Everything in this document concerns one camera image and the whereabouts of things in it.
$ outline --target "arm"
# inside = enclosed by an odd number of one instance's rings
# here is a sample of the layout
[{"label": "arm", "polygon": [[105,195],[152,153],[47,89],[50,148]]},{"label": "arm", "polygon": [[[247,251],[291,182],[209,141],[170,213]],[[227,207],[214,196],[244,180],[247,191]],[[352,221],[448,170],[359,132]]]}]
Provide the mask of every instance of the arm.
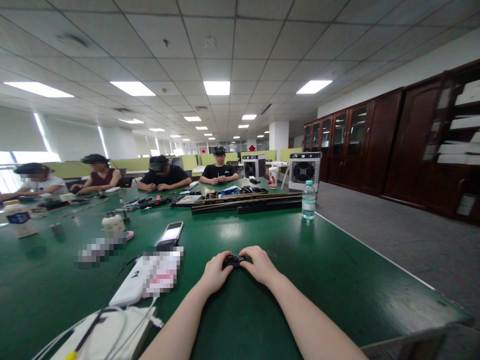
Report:
[{"label": "arm", "polygon": [[221,252],[206,263],[201,279],[185,296],[170,320],[146,348],[140,360],[190,358],[205,302],[211,294],[222,287],[234,268],[228,266],[222,270],[222,263],[231,253]]},{"label": "arm", "polygon": [[245,254],[253,263],[242,261],[240,266],[275,296],[304,359],[367,360],[354,342],[275,268],[264,250],[250,246],[239,253]]}]

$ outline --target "floor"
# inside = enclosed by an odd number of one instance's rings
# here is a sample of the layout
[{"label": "floor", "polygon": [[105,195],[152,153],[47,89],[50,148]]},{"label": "floor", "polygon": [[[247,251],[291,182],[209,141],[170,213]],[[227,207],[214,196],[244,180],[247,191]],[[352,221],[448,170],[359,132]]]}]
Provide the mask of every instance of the floor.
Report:
[{"label": "floor", "polygon": [[320,182],[316,211],[477,318],[480,227]]}]

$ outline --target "water bottle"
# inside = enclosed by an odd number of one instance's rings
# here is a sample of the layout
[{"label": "water bottle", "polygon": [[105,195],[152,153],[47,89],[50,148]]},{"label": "water bottle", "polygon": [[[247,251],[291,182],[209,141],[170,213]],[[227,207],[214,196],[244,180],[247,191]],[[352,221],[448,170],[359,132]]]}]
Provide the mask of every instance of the water bottle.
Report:
[{"label": "water bottle", "polygon": [[315,217],[315,201],[316,193],[313,187],[314,182],[307,180],[303,188],[303,196],[301,197],[301,215],[308,220]]}]

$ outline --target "plastic bottle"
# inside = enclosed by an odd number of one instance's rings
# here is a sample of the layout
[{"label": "plastic bottle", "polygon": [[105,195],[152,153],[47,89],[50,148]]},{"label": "plastic bottle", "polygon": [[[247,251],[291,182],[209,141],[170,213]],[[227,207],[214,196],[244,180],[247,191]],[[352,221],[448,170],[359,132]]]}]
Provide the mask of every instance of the plastic bottle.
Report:
[{"label": "plastic bottle", "polygon": [[305,219],[312,220],[315,217],[316,193],[313,187],[314,182],[307,180],[301,197],[301,214]]},{"label": "plastic bottle", "polygon": [[13,227],[18,239],[38,233],[37,227],[30,218],[29,210],[18,200],[4,201],[3,213]]}]

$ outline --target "white wall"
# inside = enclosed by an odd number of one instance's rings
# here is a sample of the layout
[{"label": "white wall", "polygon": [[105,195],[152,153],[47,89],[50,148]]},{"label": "white wall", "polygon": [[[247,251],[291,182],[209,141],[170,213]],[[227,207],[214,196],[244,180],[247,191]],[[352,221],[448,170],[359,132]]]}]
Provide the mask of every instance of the white wall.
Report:
[{"label": "white wall", "polygon": [[480,28],[318,108],[318,118],[480,59]]}]

